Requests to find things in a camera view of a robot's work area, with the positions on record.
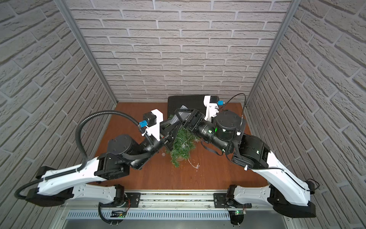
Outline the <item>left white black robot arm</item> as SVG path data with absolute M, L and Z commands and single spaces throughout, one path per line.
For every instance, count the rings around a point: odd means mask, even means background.
M 151 137 L 138 144 L 129 135 L 120 135 L 108 143 L 107 152 L 89 160 L 79 170 L 79 166 L 55 170 L 41 167 L 37 172 L 37 187 L 30 189 L 25 196 L 27 202 L 41 207 L 60 206 L 71 200 L 94 200 L 108 207 L 125 203 L 124 187 L 96 186 L 96 182 L 126 177 L 130 169 L 142 167 L 163 147 L 172 149 L 180 123 L 171 124 L 169 120 L 160 125 L 157 140 Z

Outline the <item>small green christmas tree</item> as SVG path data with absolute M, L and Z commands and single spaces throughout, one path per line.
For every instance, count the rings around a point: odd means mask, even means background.
M 171 163 L 175 168 L 180 166 L 181 161 L 188 161 L 190 153 L 196 149 L 199 139 L 187 129 L 180 127 L 173 143 L 173 149 L 168 151 Z

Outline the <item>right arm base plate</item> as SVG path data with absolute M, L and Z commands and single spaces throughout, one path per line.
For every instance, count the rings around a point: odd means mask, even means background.
M 229 208 L 237 208 L 237 209 L 250 209 L 252 208 L 251 203 L 241 204 L 234 200 L 233 198 L 229 198 L 226 196 L 226 193 L 214 193 L 213 194 L 213 202 L 215 208 L 220 209 L 229 209 Z

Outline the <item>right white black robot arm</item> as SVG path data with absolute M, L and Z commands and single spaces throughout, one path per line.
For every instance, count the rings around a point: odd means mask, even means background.
M 244 134 L 245 122 L 238 114 L 223 111 L 212 122 L 205 120 L 197 109 L 179 109 L 175 114 L 185 129 L 218 148 L 220 156 L 231 155 L 231 163 L 268 181 L 268 185 L 260 188 L 230 185 L 225 197 L 227 208 L 264 205 L 290 218 L 316 217 L 316 206 L 311 202 L 315 192 L 312 180 L 296 177 L 265 142 Z

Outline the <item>clear battery box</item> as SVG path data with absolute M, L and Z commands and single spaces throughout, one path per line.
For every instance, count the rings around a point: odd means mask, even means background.
M 171 120 L 172 124 L 174 124 L 176 122 L 184 123 L 190 114 L 191 114 L 191 111 L 189 111 L 185 105 L 181 105 L 181 107 L 176 109 L 174 112 L 174 116 Z

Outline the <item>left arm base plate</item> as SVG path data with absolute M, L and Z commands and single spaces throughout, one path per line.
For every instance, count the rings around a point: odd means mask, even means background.
M 123 198 L 117 198 L 114 202 L 109 204 L 101 204 L 102 208 L 137 208 L 140 202 L 140 192 L 127 192 Z

